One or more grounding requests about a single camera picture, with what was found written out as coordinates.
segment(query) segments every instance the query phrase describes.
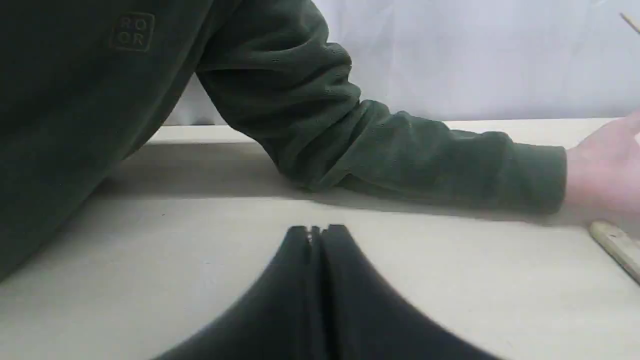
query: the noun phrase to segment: white table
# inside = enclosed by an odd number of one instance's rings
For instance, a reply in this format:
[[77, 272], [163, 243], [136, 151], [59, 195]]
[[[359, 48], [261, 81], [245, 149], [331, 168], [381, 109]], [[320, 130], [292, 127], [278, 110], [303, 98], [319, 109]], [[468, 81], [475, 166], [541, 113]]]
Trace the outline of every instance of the white table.
[[[606, 121], [451, 126], [571, 146]], [[507, 359], [640, 356], [640, 287], [576, 225], [584, 214], [565, 210], [552, 227], [345, 190], [308, 195], [227, 127], [163, 128], [153, 142], [0, 284], [0, 359], [147, 360], [238, 298], [288, 227], [330, 223], [346, 224], [412, 304]]]

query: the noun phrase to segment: wooden stick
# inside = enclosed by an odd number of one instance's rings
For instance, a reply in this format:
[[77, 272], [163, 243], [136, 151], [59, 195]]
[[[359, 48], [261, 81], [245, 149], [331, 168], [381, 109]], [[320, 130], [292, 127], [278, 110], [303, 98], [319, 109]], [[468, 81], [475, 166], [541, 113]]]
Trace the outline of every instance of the wooden stick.
[[631, 28], [638, 33], [638, 35], [640, 35], [640, 28], [638, 28], [633, 21], [631, 21], [631, 19], [629, 19], [629, 17], [627, 17], [625, 14], [620, 13], [620, 17], [622, 17], [622, 19], [629, 25], [631, 26]]

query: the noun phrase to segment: white wall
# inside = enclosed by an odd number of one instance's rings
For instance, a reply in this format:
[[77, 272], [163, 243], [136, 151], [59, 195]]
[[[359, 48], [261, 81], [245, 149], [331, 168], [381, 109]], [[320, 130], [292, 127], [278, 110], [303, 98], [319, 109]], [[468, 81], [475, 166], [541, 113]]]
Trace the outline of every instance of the white wall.
[[[316, 0], [365, 98], [438, 120], [640, 107], [638, 0]], [[221, 122], [194, 81], [170, 122]]]

